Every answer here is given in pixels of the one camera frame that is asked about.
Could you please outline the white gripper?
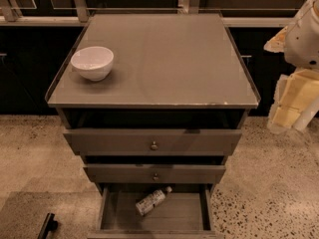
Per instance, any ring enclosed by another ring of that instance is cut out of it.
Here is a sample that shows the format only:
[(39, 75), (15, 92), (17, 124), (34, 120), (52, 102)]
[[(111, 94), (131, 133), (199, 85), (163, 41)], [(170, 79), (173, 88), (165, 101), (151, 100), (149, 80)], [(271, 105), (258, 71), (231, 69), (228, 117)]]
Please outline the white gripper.
[(263, 49), (271, 53), (284, 52), (285, 60), (298, 67), (290, 76), (280, 76), (268, 116), (268, 129), (273, 133), (283, 133), (294, 128), (302, 112), (319, 97), (319, 71), (310, 70), (319, 69), (316, 4), (304, 5), (289, 26), (268, 40)]

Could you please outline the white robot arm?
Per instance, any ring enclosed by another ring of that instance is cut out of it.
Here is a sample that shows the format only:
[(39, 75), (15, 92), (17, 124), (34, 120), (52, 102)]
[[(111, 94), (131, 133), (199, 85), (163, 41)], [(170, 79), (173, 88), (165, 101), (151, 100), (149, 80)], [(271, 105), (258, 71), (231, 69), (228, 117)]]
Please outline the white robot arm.
[(281, 75), (268, 115), (268, 129), (283, 133), (303, 130), (319, 110), (319, 0), (307, 0), (292, 21), (264, 45), (264, 50), (283, 53), (295, 67)]

